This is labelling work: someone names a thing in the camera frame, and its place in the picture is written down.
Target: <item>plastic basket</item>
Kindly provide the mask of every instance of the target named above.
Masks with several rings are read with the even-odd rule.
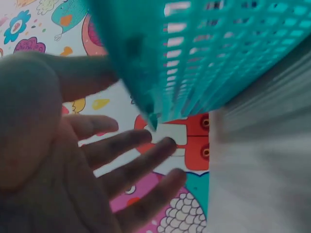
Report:
[[[153,128],[220,108],[311,32],[311,0],[88,0]]]

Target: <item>hand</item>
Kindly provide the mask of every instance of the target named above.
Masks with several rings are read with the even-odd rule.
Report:
[[[0,232],[130,233],[147,223],[184,185],[171,171],[150,193],[112,213],[109,200],[168,158],[170,138],[98,179],[91,167],[151,141],[128,131],[78,147],[78,140],[115,132],[107,116],[61,116],[74,101],[117,81],[107,57],[17,53],[0,60]]]

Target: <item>blue flower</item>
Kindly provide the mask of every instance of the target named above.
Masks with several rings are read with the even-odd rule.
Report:
[[[27,10],[21,11],[18,16],[11,20],[10,27],[4,33],[4,44],[9,43],[9,41],[16,41],[18,35],[25,31],[26,23],[30,20],[30,17],[29,10]]]

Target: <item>white scale pattern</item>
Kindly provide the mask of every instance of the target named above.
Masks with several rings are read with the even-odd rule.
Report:
[[[206,218],[191,193],[182,193],[170,202],[157,228],[158,233],[207,233]]]

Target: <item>gray surface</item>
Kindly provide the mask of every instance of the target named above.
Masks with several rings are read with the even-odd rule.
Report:
[[[311,232],[310,39],[210,114],[210,233]]]

